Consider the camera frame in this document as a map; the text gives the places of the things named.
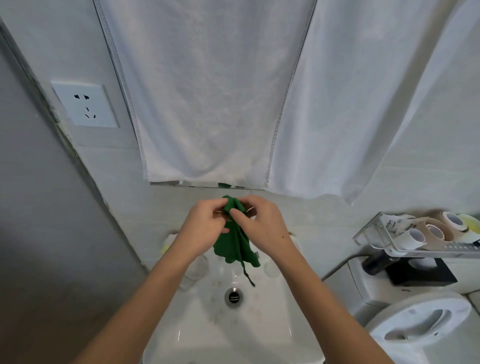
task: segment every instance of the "electrical outlet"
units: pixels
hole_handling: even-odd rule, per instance
[[[52,86],[73,124],[118,128],[102,85],[52,81]]]

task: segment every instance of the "metal rack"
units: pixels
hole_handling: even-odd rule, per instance
[[[444,250],[405,250],[395,245],[390,232],[382,223],[379,212],[353,237],[357,245],[370,245],[374,249],[391,247],[395,252],[406,253],[405,257],[416,258],[469,258],[480,259],[480,247],[474,244],[452,242],[445,245]]]

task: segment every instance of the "hand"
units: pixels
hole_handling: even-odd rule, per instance
[[[198,201],[188,213],[172,247],[181,247],[191,261],[215,244],[219,235],[228,232],[225,219],[216,213],[227,203],[227,198]]]
[[[295,247],[277,205],[252,194],[239,201],[248,210],[247,216],[257,217],[251,220],[234,208],[230,215],[258,249],[275,259],[285,248]]]

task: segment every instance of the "toilet seat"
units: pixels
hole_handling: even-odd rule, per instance
[[[470,311],[470,302],[458,293],[429,292],[388,306],[365,329],[382,346],[423,347],[452,332]]]

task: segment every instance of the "green cloth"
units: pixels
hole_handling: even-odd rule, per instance
[[[223,197],[228,198],[228,202],[223,208],[223,211],[230,218],[231,208],[236,208],[237,210],[240,210],[246,214],[245,208],[237,198],[230,197],[228,195]],[[244,262],[249,262],[255,268],[258,268],[260,266],[260,262],[258,261],[257,254],[250,249],[250,242],[247,235],[243,232],[240,225],[237,224],[232,218],[231,221],[227,221],[225,223],[225,227],[230,229],[230,231],[220,234],[213,246],[213,250],[216,255],[224,257],[225,261],[229,264],[238,260],[243,267],[243,274],[245,274],[252,286],[255,287],[255,284],[252,282],[247,274],[247,271],[245,270]]]

